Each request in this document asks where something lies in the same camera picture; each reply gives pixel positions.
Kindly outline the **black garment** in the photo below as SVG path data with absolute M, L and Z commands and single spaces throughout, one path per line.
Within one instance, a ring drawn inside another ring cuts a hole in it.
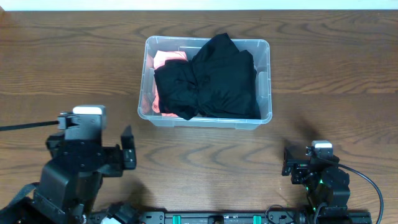
M 228 34 L 210 39 L 191 60 L 169 59 L 156 68 L 158 109 L 185 120 L 260 119 L 254 59 Z

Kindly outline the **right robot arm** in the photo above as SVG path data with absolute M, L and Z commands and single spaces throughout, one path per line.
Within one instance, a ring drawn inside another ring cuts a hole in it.
M 318 220 L 348 219 L 349 174 L 338 167 L 340 159 L 331 147 L 309 146 L 307 158 L 295 146 L 284 149 L 283 176 L 293 184 L 303 185 L 307 200 Z

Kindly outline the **pink printed t-shirt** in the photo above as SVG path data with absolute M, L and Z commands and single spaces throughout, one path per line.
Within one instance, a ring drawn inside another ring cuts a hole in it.
M 187 55 L 183 51 L 157 51 L 155 57 L 153 58 L 153 66 L 154 70 L 157 70 L 160 67 L 163 67 L 168 60 L 181 60 L 181 61 L 187 61 Z M 174 117 L 178 118 L 177 114 L 174 113 L 161 113 L 160 112 L 160 102 L 159 102 L 159 93 L 157 90 L 157 84 L 156 81 L 154 80 L 154 101 L 152 103 L 152 110 L 155 113 L 160 113 L 162 116 L 165 117 Z

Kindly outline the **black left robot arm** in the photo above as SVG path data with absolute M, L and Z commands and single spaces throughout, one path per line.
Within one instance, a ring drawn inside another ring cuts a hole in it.
M 54 124 L 59 132 L 46 140 L 51 160 L 38 182 L 23 186 L 1 209 L 1 223 L 136 223 L 137 211 L 123 203 L 93 211 L 103 179 L 136 168 L 131 127 L 120 144 L 105 147 L 100 114 L 64 113 Z

